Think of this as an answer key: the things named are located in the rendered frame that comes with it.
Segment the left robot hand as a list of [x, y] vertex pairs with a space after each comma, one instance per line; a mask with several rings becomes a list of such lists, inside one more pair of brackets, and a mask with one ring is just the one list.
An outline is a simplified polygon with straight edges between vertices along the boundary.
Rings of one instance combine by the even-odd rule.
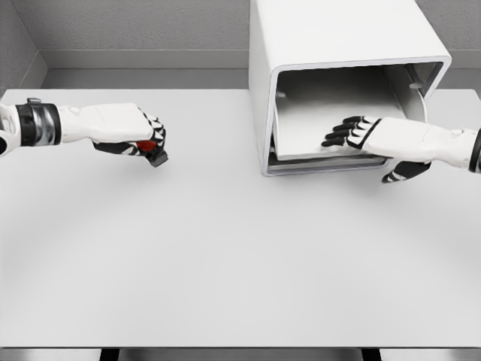
[[82, 109], [96, 150], [126, 156], [141, 156], [138, 141], [154, 141], [165, 149], [166, 129], [158, 117], [133, 103], [91, 105]]

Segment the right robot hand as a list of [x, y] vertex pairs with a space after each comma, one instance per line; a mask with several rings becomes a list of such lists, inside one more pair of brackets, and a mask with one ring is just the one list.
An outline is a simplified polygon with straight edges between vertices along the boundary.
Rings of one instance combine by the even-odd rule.
[[394, 117], [352, 116], [328, 133], [323, 147], [350, 147], [385, 158], [398, 159], [386, 174], [385, 184], [407, 181], [430, 169], [434, 127], [415, 120]]

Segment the red and black load switch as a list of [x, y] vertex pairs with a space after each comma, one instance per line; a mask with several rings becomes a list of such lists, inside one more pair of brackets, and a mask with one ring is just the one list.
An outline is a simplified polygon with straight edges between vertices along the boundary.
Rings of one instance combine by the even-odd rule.
[[164, 148], [154, 141], [138, 141], [135, 143], [140, 155], [143, 156], [152, 167], [156, 168], [168, 161], [168, 154]]

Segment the white cabinet drawer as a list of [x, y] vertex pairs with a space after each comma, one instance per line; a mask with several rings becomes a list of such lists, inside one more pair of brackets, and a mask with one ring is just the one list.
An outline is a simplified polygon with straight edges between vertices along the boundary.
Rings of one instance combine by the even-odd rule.
[[344, 147], [322, 147], [325, 135], [351, 116], [405, 118], [425, 122], [424, 99], [405, 102], [388, 96], [372, 99], [278, 98], [274, 112], [275, 154], [281, 168], [352, 169], [379, 167], [387, 159]]

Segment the white tabletop storage cabinet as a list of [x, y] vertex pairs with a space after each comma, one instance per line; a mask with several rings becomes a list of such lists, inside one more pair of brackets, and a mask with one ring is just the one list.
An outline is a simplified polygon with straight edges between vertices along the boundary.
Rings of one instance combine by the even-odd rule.
[[281, 168], [278, 98], [418, 96], [426, 106], [451, 63], [416, 0], [251, 0], [249, 90], [262, 173], [366, 169]]

